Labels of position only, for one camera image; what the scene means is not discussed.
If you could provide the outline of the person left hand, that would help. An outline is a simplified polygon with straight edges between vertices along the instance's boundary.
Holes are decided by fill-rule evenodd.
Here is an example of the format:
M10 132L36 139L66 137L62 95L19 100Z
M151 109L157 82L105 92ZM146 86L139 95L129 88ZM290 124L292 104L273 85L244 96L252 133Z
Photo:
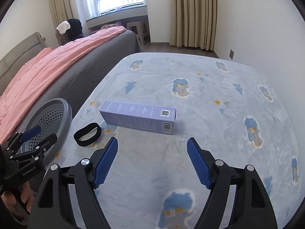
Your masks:
M12 215L13 219L21 225L27 225L28 220L21 214L20 210L17 208L17 199L10 192L4 192L1 195L1 199ZM20 199L23 204L26 205L26 210L28 213L31 212L31 208L34 203L34 196L31 192L30 183L27 181L22 185Z

